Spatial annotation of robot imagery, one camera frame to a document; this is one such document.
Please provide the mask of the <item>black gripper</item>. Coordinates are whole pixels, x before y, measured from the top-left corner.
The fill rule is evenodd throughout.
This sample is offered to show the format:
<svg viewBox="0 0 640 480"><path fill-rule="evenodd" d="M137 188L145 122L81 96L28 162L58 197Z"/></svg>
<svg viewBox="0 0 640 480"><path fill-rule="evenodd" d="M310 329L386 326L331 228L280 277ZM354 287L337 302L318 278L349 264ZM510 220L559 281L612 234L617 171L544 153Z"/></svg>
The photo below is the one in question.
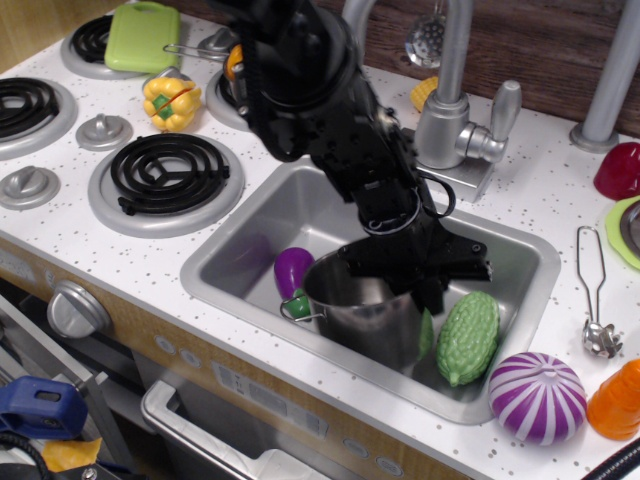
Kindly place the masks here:
<svg viewBox="0 0 640 480"><path fill-rule="evenodd" d="M453 233L438 219L421 213L394 233L369 234L338 250L356 276L385 280L394 292L410 291L419 311L444 311L452 280L492 279L485 244Z"/></svg>

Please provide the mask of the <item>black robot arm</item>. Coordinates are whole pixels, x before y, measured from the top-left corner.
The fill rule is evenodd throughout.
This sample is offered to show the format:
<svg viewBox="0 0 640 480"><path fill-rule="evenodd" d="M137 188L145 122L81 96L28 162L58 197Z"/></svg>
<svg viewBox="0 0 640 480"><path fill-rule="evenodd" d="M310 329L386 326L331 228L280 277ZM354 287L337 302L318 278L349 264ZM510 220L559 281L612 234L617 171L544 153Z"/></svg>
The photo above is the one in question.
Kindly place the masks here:
<svg viewBox="0 0 640 480"><path fill-rule="evenodd" d="M449 232L414 150L382 107L344 19L311 1L217 1L240 41L236 107L277 160L309 156L365 230L338 257L438 313L453 279L487 280L484 244Z"/></svg>

